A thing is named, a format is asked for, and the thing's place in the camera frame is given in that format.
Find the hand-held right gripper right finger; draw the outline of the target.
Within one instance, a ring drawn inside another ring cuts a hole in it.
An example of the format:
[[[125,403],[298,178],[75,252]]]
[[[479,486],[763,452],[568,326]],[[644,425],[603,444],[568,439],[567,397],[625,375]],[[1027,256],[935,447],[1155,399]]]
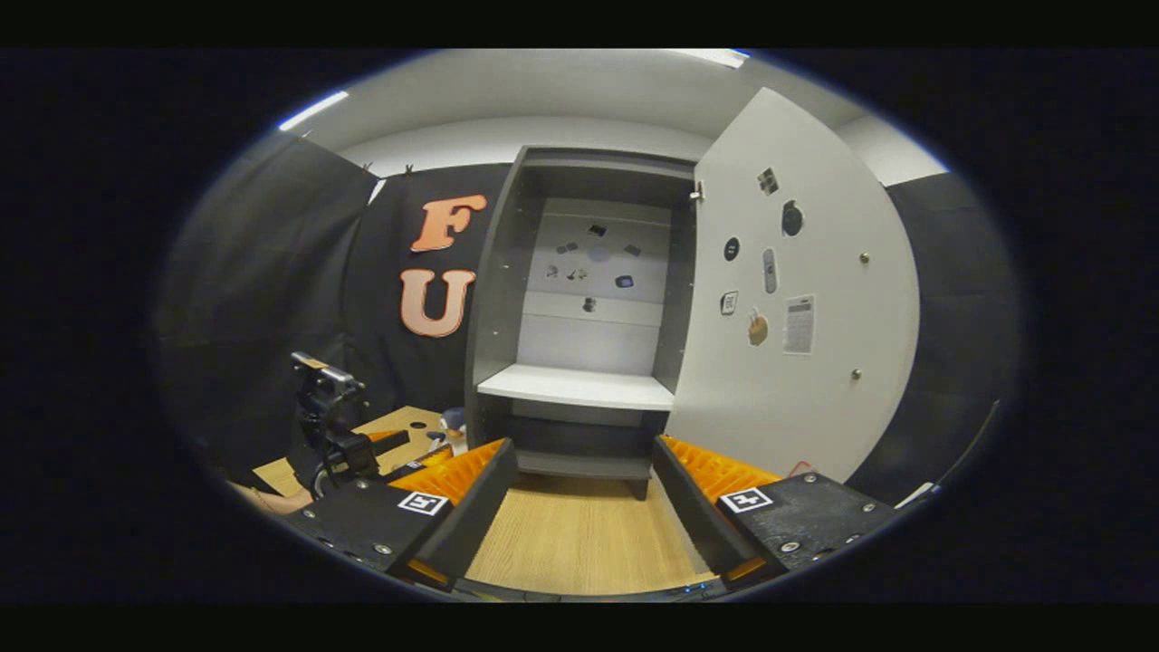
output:
[[[651,466],[704,564],[749,589],[828,561],[885,528],[898,510],[816,471],[779,477],[671,435]]]

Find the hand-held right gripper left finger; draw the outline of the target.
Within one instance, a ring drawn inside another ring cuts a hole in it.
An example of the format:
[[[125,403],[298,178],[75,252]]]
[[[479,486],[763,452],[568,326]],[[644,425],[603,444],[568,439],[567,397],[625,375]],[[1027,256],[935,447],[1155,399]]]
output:
[[[371,572],[451,591],[518,471],[504,438],[395,479],[356,479],[302,508],[302,539]]]

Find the white cabinet door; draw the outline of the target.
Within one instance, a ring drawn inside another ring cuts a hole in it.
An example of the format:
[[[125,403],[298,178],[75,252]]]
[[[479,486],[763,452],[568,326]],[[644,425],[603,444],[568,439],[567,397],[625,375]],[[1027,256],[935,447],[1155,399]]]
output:
[[[690,325],[666,434],[850,479],[914,366],[914,251],[869,166],[761,88],[695,166]]]

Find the grey cabinet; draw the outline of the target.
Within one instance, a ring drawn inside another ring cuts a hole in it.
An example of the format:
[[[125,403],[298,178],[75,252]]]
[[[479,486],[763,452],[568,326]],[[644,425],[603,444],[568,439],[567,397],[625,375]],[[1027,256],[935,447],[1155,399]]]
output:
[[[650,376],[675,391],[690,334],[694,162],[637,151],[526,146],[498,197],[466,359],[468,441],[509,438],[527,475],[612,479],[646,499],[671,411],[481,395],[513,366]]]

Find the white cabinet shelf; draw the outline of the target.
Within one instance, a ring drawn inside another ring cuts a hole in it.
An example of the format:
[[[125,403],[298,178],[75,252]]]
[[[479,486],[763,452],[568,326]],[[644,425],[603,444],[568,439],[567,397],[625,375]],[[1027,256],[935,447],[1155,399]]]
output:
[[[556,405],[671,411],[675,391],[650,376],[513,364],[478,384],[481,395]]]

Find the black backdrop cloth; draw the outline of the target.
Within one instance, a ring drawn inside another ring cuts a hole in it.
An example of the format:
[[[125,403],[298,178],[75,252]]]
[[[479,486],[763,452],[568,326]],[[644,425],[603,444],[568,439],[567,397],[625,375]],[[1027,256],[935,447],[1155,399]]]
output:
[[[380,180],[301,138],[236,161],[187,220],[158,295],[174,424],[236,482],[293,454],[294,351],[366,384],[369,404],[345,408],[352,425],[402,406],[466,416],[471,310],[512,164]],[[914,364],[885,432],[840,482],[895,503],[996,441],[1025,381],[1023,313],[1007,247],[957,175],[885,193],[914,252]]]

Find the ceiling light panel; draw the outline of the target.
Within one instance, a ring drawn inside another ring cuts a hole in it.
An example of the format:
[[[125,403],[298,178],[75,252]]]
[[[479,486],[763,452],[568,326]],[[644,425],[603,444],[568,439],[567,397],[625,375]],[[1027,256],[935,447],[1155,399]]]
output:
[[[744,51],[727,47],[670,47],[671,53],[687,54],[697,61],[713,63],[724,67],[724,69],[741,69],[751,58]]]
[[[291,131],[291,129],[299,129],[302,125],[302,123],[313,119],[314,116],[316,116],[320,112],[323,112],[330,107],[335,107],[335,104],[343,102],[345,98],[348,98],[349,95],[350,94],[347,90],[331,91],[331,94],[326,96],[326,98],[318,100],[316,102],[311,104],[311,107],[302,108],[301,111],[280,122],[278,124],[278,131]]]

